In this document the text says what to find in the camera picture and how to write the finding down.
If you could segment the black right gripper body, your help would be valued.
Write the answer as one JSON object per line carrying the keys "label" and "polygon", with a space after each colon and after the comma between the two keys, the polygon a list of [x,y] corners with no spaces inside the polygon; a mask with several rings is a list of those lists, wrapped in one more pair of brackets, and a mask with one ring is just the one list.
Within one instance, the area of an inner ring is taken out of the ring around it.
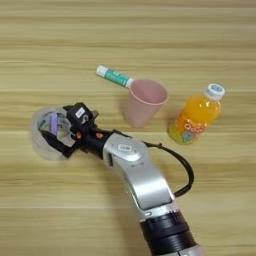
{"label": "black right gripper body", "polygon": [[64,151],[64,156],[69,158],[76,150],[81,150],[102,159],[104,145],[112,134],[112,131],[101,129],[89,129],[87,133],[77,132],[71,136],[75,143]]}

